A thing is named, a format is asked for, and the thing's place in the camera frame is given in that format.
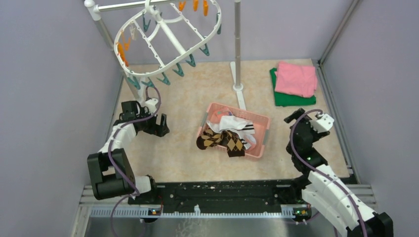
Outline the white black-striped sock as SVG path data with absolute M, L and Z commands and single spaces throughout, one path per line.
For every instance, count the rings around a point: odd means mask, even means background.
M 230 130 L 255 134 L 255 128 L 252 121 L 236 116 L 222 116 L 219 122 L 211 122 L 210 120 L 207 120 L 206 123 L 214 132 Z

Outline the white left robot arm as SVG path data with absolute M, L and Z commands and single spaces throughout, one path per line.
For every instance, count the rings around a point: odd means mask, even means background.
M 122 112 L 114 122 L 112 132 L 104 146 L 87 157 L 87 166 L 93 195 L 97 200 L 123 195 L 140 196 L 146 204 L 158 199 L 158 190 L 150 185 L 136 184 L 136 178 L 125 148 L 139 132 L 163 137 L 169 133 L 166 114 L 158 115 L 160 101 L 147 99 L 122 102 Z

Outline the brown argyle sock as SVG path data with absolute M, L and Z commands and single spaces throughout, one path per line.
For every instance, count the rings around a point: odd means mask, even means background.
M 208 128 L 197 138 L 196 145 L 200 150 L 206 150 L 207 148 L 219 145 L 223 138 L 224 135 L 222 133 L 216 133 Z
M 227 154 L 230 158 L 245 156 L 246 148 L 235 133 L 230 131 L 223 131 L 221 135 L 222 140 L 220 144 L 227 149 Z

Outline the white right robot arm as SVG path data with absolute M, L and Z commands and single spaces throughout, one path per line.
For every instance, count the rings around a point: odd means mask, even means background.
M 366 205 L 335 174 L 313 144 L 328 136 L 334 119 L 321 109 L 297 109 L 284 119 L 295 121 L 290 127 L 286 150 L 302 176 L 294 180 L 290 198 L 295 203 L 310 204 L 342 237 L 392 237 L 393 220 Z

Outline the pink plastic basket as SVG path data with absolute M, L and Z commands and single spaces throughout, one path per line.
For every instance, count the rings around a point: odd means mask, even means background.
M 252 134 L 254 136 L 254 138 L 257 141 L 257 145 L 256 148 L 252 149 L 251 151 L 245 151 L 245 158 L 247 159 L 259 159 L 261 158 L 263 152 L 264 152 L 264 148 L 265 148 L 265 137 L 267 135 L 267 132 L 269 131 L 269 126 L 270 126 L 270 118 L 263 116 L 263 115 L 259 115 L 259 114 L 255 114 L 246 110 L 242 110 L 242 109 L 238 109 L 238 108 L 234 108 L 231 106 L 226 106 L 223 104 L 219 104 L 219 103 L 211 103 L 207 109 L 206 115 L 204 116 L 203 122 L 201 127 L 198 130 L 198 135 L 197 137 L 199 137 L 200 135 L 202 135 L 202 133 L 209 128 L 209 126 L 207 125 L 206 121 L 208 120 L 208 118 L 211 116 L 211 114 L 217 110 L 223 109 L 223 108 L 228 108 L 231 110 L 231 112 L 233 113 L 234 116 L 239 117 L 239 118 L 243 118 L 246 120 L 250 120 L 253 122 L 254 124 L 254 128 L 255 128 L 255 134 Z M 227 152 L 227 149 L 223 146 L 221 146 L 221 144 L 213 147 L 215 149 L 221 150 L 223 152 Z

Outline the pink folded cloth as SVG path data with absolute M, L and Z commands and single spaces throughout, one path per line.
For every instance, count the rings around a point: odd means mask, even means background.
M 318 79 L 314 66 L 278 63 L 275 92 L 295 95 L 303 98 L 314 96 Z

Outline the white oval clip hanger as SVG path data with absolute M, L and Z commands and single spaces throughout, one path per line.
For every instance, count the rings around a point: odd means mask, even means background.
M 186 1 L 181 1 L 180 3 L 173 3 L 169 1 L 168 3 L 173 8 L 177 16 L 172 19 L 165 19 L 163 13 L 158 9 L 157 5 L 162 3 L 162 1 L 146 0 L 144 3 L 144 9 L 139 13 L 131 17 L 127 22 L 125 22 L 114 39 L 114 52 L 117 57 L 118 62 L 120 63 L 123 71 L 129 79 L 133 78 L 147 78 L 156 75 L 165 75 L 165 72 L 172 67 L 176 67 L 173 71 L 179 76 L 184 76 L 184 71 L 181 67 L 181 62 L 185 61 L 191 67 L 196 66 L 196 61 L 193 53 L 195 51 L 200 51 L 206 56 L 210 56 L 210 50 L 208 47 L 208 42 L 215 35 L 220 32 L 222 25 L 222 12 L 220 5 L 215 0 L 205 0 L 203 1 L 203 12 L 204 16 L 208 15 L 209 8 L 213 6 L 215 8 L 215 24 L 212 26 L 211 31 L 204 35 L 200 33 L 199 29 L 195 27 L 191 20 L 189 20 L 183 13 L 182 9 L 186 4 Z M 140 25 L 138 20 L 143 19 L 144 16 L 149 15 L 151 21 L 155 22 L 154 29 L 151 33 L 145 31 L 144 25 Z M 180 40 L 175 36 L 174 31 L 170 28 L 172 24 L 175 23 L 184 23 L 186 26 L 192 30 L 195 36 L 198 37 L 199 41 L 192 45 L 189 48 L 185 48 Z M 165 63 L 163 59 L 157 52 L 157 48 L 153 46 L 153 40 L 158 33 L 162 32 L 168 39 L 169 43 L 174 47 L 178 53 L 171 61 Z M 130 42 L 132 41 L 132 36 L 134 34 L 139 34 L 139 38 L 143 40 L 146 44 L 147 49 L 150 50 L 154 59 L 157 60 L 158 67 L 150 72 L 135 72 L 129 67 L 128 60 L 126 58 L 126 53 L 129 50 Z

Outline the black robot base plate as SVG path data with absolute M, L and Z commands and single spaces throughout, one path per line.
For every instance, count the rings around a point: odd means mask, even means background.
M 197 208 L 202 214 L 280 213 L 298 221 L 315 214 L 293 180 L 153 183 L 151 191 L 129 198 L 128 204 L 157 205 L 164 214 Z

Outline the pink striped sock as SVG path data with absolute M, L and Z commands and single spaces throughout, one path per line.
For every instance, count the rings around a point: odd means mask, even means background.
M 230 109 L 223 108 L 213 112 L 211 116 L 208 118 L 208 121 L 210 121 L 211 123 L 220 123 L 220 120 L 223 116 L 233 116 L 233 113 Z

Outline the green folded cloth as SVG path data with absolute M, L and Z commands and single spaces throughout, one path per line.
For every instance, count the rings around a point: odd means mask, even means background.
M 309 98 L 305 98 L 305 97 L 300 97 L 296 95 L 289 95 L 289 94 L 276 92 L 275 91 L 276 80 L 277 80 L 276 72 L 277 72 L 277 68 L 272 68 L 271 70 L 269 70 L 269 74 L 270 74 L 270 78 L 272 82 L 275 106 L 280 106 L 280 107 L 310 106 L 310 105 L 316 104 L 317 98 L 315 95 Z

